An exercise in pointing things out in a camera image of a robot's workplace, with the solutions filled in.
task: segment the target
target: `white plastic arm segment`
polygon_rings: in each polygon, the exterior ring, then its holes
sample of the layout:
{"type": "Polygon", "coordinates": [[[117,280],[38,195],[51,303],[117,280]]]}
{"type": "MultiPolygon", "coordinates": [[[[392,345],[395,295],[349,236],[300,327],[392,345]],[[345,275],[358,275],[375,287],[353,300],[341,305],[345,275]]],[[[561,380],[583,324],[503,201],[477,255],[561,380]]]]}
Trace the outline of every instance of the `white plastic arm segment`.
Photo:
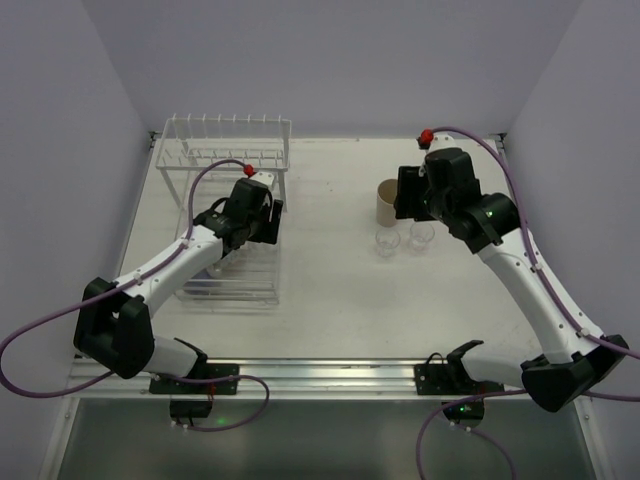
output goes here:
{"type": "MultiPolygon", "coordinates": [[[[537,273],[531,270],[532,262],[526,257],[521,230],[517,229],[508,233],[502,237],[502,241],[503,243],[500,245],[491,244],[483,248],[478,252],[478,256],[498,276],[524,313],[538,337],[542,352],[547,360],[556,364],[570,363],[573,361],[571,355],[574,353],[579,352],[586,355],[594,350],[597,345],[576,335],[576,331],[553,303],[537,273]]],[[[564,305],[583,329],[586,328],[591,335],[600,337],[602,330],[578,308],[545,263],[542,255],[539,254],[533,237],[531,237],[531,242],[536,252],[535,263],[544,269],[547,278],[564,305]]],[[[467,352],[463,358],[466,358],[475,348],[467,352]]]]}
{"type": "MultiPolygon", "coordinates": [[[[140,273],[151,270],[173,253],[183,241],[185,241],[184,234],[135,272],[117,278],[116,282],[118,284],[128,282],[140,273]]],[[[173,262],[155,275],[146,278],[141,284],[125,290],[132,297],[140,295],[144,298],[151,318],[162,304],[191,277],[222,258],[222,240],[206,227],[200,225],[194,227],[191,238],[186,241],[188,248],[183,250],[173,262]]]]}

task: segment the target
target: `cardboard tube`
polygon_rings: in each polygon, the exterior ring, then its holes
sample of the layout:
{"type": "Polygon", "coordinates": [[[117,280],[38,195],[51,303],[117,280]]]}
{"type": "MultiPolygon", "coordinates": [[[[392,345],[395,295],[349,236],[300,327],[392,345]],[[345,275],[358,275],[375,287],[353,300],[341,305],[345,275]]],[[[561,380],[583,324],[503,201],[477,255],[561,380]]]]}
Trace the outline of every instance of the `cardboard tube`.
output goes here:
{"type": "Polygon", "coordinates": [[[393,202],[398,193],[398,180],[389,178],[378,185],[378,202],[376,204],[376,221],[383,227],[393,227],[396,223],[396,209],[393,202]]]}

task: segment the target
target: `cable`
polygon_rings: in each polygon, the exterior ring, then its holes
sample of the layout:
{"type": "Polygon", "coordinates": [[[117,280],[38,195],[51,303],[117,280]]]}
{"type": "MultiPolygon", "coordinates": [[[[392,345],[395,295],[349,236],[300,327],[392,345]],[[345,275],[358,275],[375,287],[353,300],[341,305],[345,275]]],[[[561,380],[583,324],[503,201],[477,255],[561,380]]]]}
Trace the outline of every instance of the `cable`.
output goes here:
{"type": "MultiPolygon", "coordinates": [[[[436,418],[436,416],[440,412],[444,411],[447,408],[455,407],[455,406],[458,406],[458,405],[464,405],[466,403],[476,402],[476,401],[482,400],[484,398],[509,397],[509,396],[513,396],[513,395],[522,395],[523,393],[527,393],[527,391],[522,389],[522,390],[508,390],[506,392],[481,393],[481,394],[478,394],[478,395],[471,395],[469,397],[464,397],[464,398],[461,398],[459,400],[454,400],[453,402],[445,403],[444,405],[441,405],[438,408],[436,408],[435,410],[433,410],[433,412],[431,412],[429,414],[429,416],[425,419],[425,421],[423,422],[422,426],[420,427],[420,431],[418,432],[418,439],[416,440],[416,466],[418,468],[418,474],[420,474],[420,479],[421,480],[426,480],[426,478],[427,478],[426,475],[424,474],[424,470],[422,468],[422,439],[424,437],[424,433],[427,430],[427,427],[433,421],[433,419],[436,418]]],[[[497,440],[495,440],[494,438],[492,438],[488,434],[486,434],[484,432],[481,432],[481,431],[478,431],[478,430],[474,431],[473,429],[471,429],[471,432],[474,432],[476,435],[484,438],[485,440],[489,441],[490,443],[493,443],[498,448],[498,450],[500,450],[500,452],[502,452],[502,454],[507,459],[507,462],[509,463],[509,469],[511,470],[511,478],[515,479],[516,478],[515,463],[513,462],[513,459],[511,458],[511,456],[509,455],[507,450],[500,443],[498,443],[497,440]]]]}
{"type": "Polygon", "coordinates": [[[224,432],[225,430],[231,430],[233,428],[241,427],[254,421],[262,412],[264,412],[265,408],[269,404],[269,397],[271,396],[271,392],[269,391],[269,386],[266,384],[264,380],[259,377],[254,377],[253,375],[231,375],[229,377],[222,378],[207,378],[207,379],[193,379],[193,378],[183,378],[183,377],[175,377],[173,375],[161,375],[164,378],[168,378],[169,380],[173,380],[174,382],[187,383],[191,385],[211,385],[216,383],[229,382],[231,380],[252,380],[254,382],[259,383],[264,388],[265,396],[260,407],[249,415],[247,418],[240,420],[239,422],[232,423],[231,425],[225,425],[223,427],[197,427],[197,426],[187,426],[188,430],[194,430],[196,432],[224,432]]]}
{"type": "MultiPolygon", "coordinates": [[[[214,162],[211,165],[207,166],[206,168],[204,168],[194,179],[193,184],[191,185],[191,189],[189,190],[189,200],[188,200],[188,212],[189,212],[189,227],[187,228],[187,232],[185,234],[185,238],[191,238],[191,233],[193,232],[193,198],[195,195],[195,191],[196,191],[196,186],[198,185],[198,182],[200,181],[200,179],[202,179],[202,177],[204,175],[206,175],[208,172],[210,172],[211,170],[213,170],[216,167],[219,167],[220,165],[226,165],[226,164],[236,164],[241,166],[243,169],[246,169],[248,167],[250,167],[250,165],[245,165],[244,163],[242,163],[239,160],[233,159],[233,158],[229,158],[226,160],[220,160],[218,162],[214,162]]],[[[155,267],[151,268],[150,270],[142,273],[140,275],[140,278],[142,280],[149,278],[152,275],[155,275],[156,273],[158,273],[160,270],[162,270],[164,267],[166,267],[167,265],[169,265],[171,262],[173,262],[178,255],[180,255],[180,253],[182,252],[182,250],[186,249],[187,246],[183,245],[183,244],[179,244],[178,247],[167,257],[165,258],[162,262],[160,262],[158,265],[156,265],[155,267]]],[[[113,295],[115,295],[118,292],[122,292],[124,290],[127,290],[128,288],[131,288],[132,286],[134,286],[137,283],[136,279],[133,279],[129,282],[123,283],[122,285],[118,285],[116,288],[109,290],[108,292],[102,293],[100,295],[97,295],[95,297],[89,298],[87,300],[84,300],[80,303],[76,303],[74,305],[71,305],[69,307],[63,308],[61,310],[55,311],[53,313],[50,313],[49,315],[45,315],[44,317],[41,317],[37,320],[34,320],[31,323],[26,324],[25,326],[17,329],[15,332],[11,333],[9,336],[7,336],[7,338],[5,338],[1,343],[0,343],[0,384],[2,384],[2,386],[4,386],[7,390],[9,390],[12,393],[15,393],[16,395],[20,395],[22,397],[28,397],[28,398],[54,398],[54,397],[62,397],[64,395],[69,395],[71,393],[76,393],[79,392],[80,390],[83,390],[87,387],[90,387],[92,385],[95,385],[96,383],[104,380],[105,378],[109,377],[110,375],[113,374],[113,372],[107,372],[105,374],[102,374],[92,380],[89,380],[88,382],[82,383],[80,385],[77,385],[75,387],[72,388],[66,388],[63,390],[57,390],[54,392],[31,392],[29,390],[24,390],[20,387],[18,387],[17,385],[14,385],[5,375],[4,371],[2,370],[2,356],[4,355],[5,350],[7,349],[7,347],[11,344],[11,342],[13,342],[16,338],[18,338],[21,335],[24,335],[25,333],[33,330],[34,328],[37,328],[41,325],[44,325],[45,323],[49,323],[52,320],[55,320],[56,318],[60,318],[63,315],[67,315],[68,313],[71,312],[75,312],[76,310],[80,310],[82,308],[85,307],[89,307],[91,305],[94,305],[98,302],[101,302],[102,300],[109,298],[113,295]]]]}
{"type": "Polygon", "coordinates": [[[616,395],[613,393],[584,392],[585,397],[601,398],[603,400],[613,400],[615,402],[640,402],[640,396],[616,395]]]}
{"type": "MultiPolygon", "coordinates": [[[[457,127],[438,127],[438,128],[432,129],[431,131],[433,133],[437,133],[437,132],[454,132],[454,133],[459,133],[460,135],[464,135],[465,137],[470,138],[471,140],[473,140],[473,141],[477,142],[478,144],[480,144],[480,146],[482,148],[484,148],[487,152],[489,152],[489,154],[494,158],[494,160],[496,162],[498,162],[498,165],[500,165],[500,168],[504,172],[504,176],[507,179],[507,183],[509,184],[509,187],[511,188],[511,192],[513,193],[515,204],[518,207],[519,219],[520,219],[520,230],[521,230],[521,233],[522,233],[522,240],[524,241],[525,250],[527,251],[527,255],[529,256],[529,259],[532,262],[532,266],[534,267],[534,270],[538,274],[538,278],[540,278],[540,281],[542,282],[542,285],[544,286],[545,290],[547,291],[547,293],[549,294],[549,296],[553,300],[553,303],[558,307],[558,309],[560,310],[562,315],[567,319],[567,322],[569,322],[571,327],[573,327],[573,329],[576,332],[580,333],[582,331],[582,326],[580,325],[580,322],[578,322],[573,317],[571,312],[569,312],[567,307],[564,305],[564,303],[562,302],[562,300],[558,296],[558,293],[553,288],[553,285],[551,285],[551,282],[549,281],[549,278],[545,274],[544,270],[539,270],[539,269],[535,268],[536,264],[534,264],[533,262],[534,262],[534,259],[536,258],[536,255],[535,255],[535,251],[534,251],[533,245],[531,244],[531,239],[529,237],[529,227],[528,227],[528,223],[529,222],[527,220],[527,215],[526,215],[526,212],[525,212],[525,209],[524,209],[524,202],[522,201],[522,197],[520,195],[520,189],[518,188],[518,185],[516,184],[515,179],[511,176],[511,171],[509,170],[509,166],[507,165],[505,160],[500,156],[500,154],[498,152],[496,152],[482,138],[480,138],[477,135],[475,135],[474,133],[469,132],[467,130],[464,130],[462,128],[457,128],[457,127]]],[[[608,342],[608,341],[603,340],[601,338],[595,337],[595,336],[593,336],[591,334],[586,334],[586,335],[584,335],[584,337],[586,339],[590,340],[591,342],[596,343],[598,345],[601,345],[603,347],[606,347],[606,348],[608,348],[610,350],[613,350],[614,352],[621,353],[623,355],[628,355],[628,356],[633,357],[633,358],[635,358],[637,360],[640,360],[640,352],[635,352],[635,351],[630,350],[628,348],[623,348],[623,347],[620,347],[618,345],[614,345],[611,342],[608,342]]]]}

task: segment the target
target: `glass panel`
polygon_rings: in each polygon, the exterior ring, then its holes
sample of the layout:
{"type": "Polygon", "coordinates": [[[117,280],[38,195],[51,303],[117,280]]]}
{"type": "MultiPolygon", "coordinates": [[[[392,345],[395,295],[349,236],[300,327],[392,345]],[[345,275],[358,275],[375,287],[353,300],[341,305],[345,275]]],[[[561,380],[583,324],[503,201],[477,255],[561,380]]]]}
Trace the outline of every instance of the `glass panel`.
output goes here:
{"type": "MultiPolygon", "coordinates": [[[[233,422],[258,402],[216,399],[207,424],[233,422]]],[[[82,400],[60,479],[417,478],[418,429],[436,402],[274,401],[256,422],[222,433],[171,429],[159,400],[82,400]]],[[[550,414],[525,400],[487,403],[480,428],[522,479],[595,478],[573,406],[550,414]]],[[[510,478],[483,439],[435,421],[423,442],[430,479],[510,478]]]]}

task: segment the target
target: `black mounting bracket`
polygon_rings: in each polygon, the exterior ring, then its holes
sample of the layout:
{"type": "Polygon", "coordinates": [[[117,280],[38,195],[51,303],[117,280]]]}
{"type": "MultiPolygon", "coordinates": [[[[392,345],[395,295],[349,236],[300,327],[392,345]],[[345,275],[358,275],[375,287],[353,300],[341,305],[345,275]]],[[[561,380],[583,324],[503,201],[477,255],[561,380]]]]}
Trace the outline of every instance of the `black mounting bracket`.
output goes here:
{"type": "MultiPolygon", "coordinates": [[[[238,375],[240,365],[237,363],[207,363],[198,369],[198,379],[224,378],[238,375]]],[[[149,393],[152,395],[235,395],[238,391],[238,380],[228,380],[210,385],[193,385],[176,382],[160,377],[151,380],[149,393]]]]}
{"type": "Polygon", "coordinates": [[[504,386],[495,382],[476,382],[472,380],[462,365],[464,354],[481,340],[472,340],[449,353],[446,359],[439,353],[432,354],[426,362],[413,367],[413,380],[416,393],[423,395],[476,395],[479,393],[503,392],[504,386]]]}

